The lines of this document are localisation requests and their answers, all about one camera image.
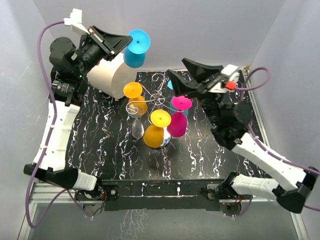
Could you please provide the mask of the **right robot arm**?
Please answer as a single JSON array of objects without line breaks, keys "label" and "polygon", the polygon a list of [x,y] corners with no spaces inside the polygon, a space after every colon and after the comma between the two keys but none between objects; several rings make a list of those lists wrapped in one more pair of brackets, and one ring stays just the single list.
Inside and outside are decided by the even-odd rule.
[{"label": "right robot arm", "polygon": [[312,166],[292,163],[261,142],[250,126],[251,107],[245,100],[223,100],[229,92],[247,91],[247,88],[238,86],[239,67],[232,64],[205,65],[188,58],[183,58],[182,62],[192,80],[184,79],[171,69],[166,72],[175,96],[196,99],[212,124],[215,141],[268,174],[267,178],[258,178],[231,172],[220,185],[204,187],[204,195],[219,199],[257,196],[276,201],[289,212],[301,213],[320,173]]}]

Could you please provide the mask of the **magenta plastic wine glass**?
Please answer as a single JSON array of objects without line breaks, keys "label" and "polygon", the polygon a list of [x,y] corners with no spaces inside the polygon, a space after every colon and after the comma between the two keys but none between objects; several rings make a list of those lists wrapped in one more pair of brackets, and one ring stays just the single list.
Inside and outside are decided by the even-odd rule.
[{"label": "magenta plastic wine glass", "polygon": [[178,111],[171,115],[171,123],[167,127],[167,131],[172,137],[180,138],[186,133],[188,125],[188,118],[183,114],[183,111],[192,107],[192,101],[185,96],[175,96],[172,98],[172,104]]}]

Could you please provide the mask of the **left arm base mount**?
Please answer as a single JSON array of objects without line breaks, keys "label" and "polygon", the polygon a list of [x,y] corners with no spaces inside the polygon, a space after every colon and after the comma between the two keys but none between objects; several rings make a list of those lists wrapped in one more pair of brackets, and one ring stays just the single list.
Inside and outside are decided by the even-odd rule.
[{"label": "left arm base mount", "polygon": [[117,201],[119,198],[119,186],[116,184],[97,183],[92,191],[76,190],[74,199],[81,209],[85,212],[86,217],[91,220],[98,214],[101,214],[105,208],[107,201]]}]

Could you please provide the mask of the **orange wine glass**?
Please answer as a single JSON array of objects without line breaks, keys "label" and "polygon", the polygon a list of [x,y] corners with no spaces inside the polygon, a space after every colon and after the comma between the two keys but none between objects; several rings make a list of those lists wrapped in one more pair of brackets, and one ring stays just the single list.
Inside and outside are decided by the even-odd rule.
[{"label": "orange wine glass", "polygon": [[143,116],[147,110],[147,102],[142,96],[143,87],[138,82],[130,82],[123,88],[124,95],[128,98],[127,112],[137,118]]},{"label": "orange wine glass", "polygon": [[165,138],[165,128],[172,122],[171,115],[163,110],[157,109],[150,114],[151,125],[145,130],[143,142],[150,148],[159,148]]}]

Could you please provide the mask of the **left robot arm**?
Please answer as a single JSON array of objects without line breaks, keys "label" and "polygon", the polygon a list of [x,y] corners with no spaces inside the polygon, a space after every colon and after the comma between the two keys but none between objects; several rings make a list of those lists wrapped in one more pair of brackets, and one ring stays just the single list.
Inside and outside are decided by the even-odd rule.
[{"label": "left robot arm", "polygon": [[133,41],[129,35],[107,33],[95,25],[82,34],[79,46],[62,36],[49,47],[52,64],[48,117],[38,153],[23,172],[33,178],[66,190],[79,190],[91,199],[103,195],[102,180],[66,166],[66,152],[74,121],[88,89],[87,74],[101,60],[113,61]]}]

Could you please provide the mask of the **clear wine glass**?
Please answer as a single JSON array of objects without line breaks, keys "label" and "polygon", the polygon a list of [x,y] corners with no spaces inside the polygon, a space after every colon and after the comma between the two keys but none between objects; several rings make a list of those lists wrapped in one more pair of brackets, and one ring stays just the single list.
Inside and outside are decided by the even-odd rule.
[{"label": "clear wine glass", "polygon": [[131,125],[132,136],[136,139],[143,137],[145,129],[140,117],[143,115],[143,107],[138,102],[129,102],[126,105],[127,114],[133,118],[133,123]]}]

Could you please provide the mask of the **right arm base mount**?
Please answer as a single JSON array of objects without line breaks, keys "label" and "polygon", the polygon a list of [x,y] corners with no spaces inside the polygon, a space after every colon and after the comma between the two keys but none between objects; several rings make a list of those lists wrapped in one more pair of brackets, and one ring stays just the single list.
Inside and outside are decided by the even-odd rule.
[{"label": "right arm base mount", "polygon": [[253,196],[248,196],[248,204],[242,210],[242,201],[245,195],[236,193],[231,187],[223,187],[222,184],[208,184],[200,189],[200,193],[208,200],[219,200],[220,211],[224,217],[237,218],[243,216],[250,208]]}]

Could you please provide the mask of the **blue plastic wine glass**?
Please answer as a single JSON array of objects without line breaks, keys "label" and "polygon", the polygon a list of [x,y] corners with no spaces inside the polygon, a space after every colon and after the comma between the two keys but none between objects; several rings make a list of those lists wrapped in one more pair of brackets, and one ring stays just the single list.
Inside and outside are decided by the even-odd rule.
[{"label": "blue plastic wine glass", "polygon": [[144,64],[147,51],[151,46],[150,37],[141,29],[132,30],[128,35],[132,37],[132,41],[124,50],[124,62],[130,68],[140,68]]}]

